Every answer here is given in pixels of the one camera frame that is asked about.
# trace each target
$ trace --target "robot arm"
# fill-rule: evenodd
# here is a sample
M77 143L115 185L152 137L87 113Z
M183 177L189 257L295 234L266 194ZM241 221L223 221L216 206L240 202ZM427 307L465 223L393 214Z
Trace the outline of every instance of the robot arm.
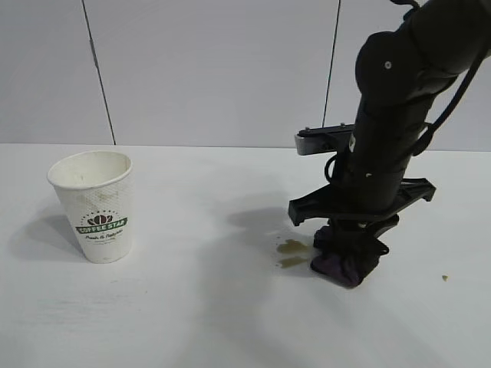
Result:
M388 253L377 238L398 223L397 213L418 199L432 199L435 188L427 180L404 179L407 164L426 149L491 54L491 0L429 0L421 8L392 1L414 9L399 29L373 34L362 47L355 123L303 130L296 138L300 154L337 152L325 170L330 184L291 201L288 213L295 225L329 219L315 236L322 255L311 266L350 287ZM442 116L426 123L435 97L466 70Z

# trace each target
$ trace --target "paper cup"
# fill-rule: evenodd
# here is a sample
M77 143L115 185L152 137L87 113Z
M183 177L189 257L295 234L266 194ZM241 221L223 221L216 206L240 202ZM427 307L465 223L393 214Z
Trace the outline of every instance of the paper cup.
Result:
M85 257L110 263L131 249L131 160L122 153L79 153L48 172Z

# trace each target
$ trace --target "brown stain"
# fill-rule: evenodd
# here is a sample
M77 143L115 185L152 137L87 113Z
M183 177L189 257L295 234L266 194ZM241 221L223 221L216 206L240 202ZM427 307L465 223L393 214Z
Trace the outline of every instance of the brown stain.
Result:
M301 241L287 239L285 243L280 244L276 251L282 255L294 255L297 253L310 253L311 247L305 245Z
M278 263L282 266L282 268L290 268L290 267L294 267L297 265L301 265L302 263L305 263L305 262L308 262L307 258L296 256L296 257L292 257L292 258L282 259Z

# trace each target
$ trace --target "cup logo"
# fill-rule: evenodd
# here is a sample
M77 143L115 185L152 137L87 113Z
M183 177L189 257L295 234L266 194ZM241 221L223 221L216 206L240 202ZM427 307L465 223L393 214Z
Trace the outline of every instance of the cup logo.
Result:
M128 223L128 218L121 218L119 213L111 210L91 212L81 218L82 226L77 226L76 229L79 234L90 234L93 232L105 232L108 230L114 230L121 228ZM122 230L111 233L107 236L114 236Z
M97 215L94 218L88 218L87 222L89 225L95 226L95 225L103 225L108 222L113 221L113 216L112 215Z

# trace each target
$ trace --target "white table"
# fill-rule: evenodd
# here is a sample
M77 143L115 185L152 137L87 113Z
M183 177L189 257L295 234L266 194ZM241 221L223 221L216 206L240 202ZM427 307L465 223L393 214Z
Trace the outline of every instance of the white table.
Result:
M133 251L88 263L52 188L71 153L134 161ZM491 153L428 152L438 188L384 235L357 289L281 269L310 242L288 200L325 184L326 156L293 149L0 145L0 367L485 367L491 341ZM447 282L442 275L449 276Z

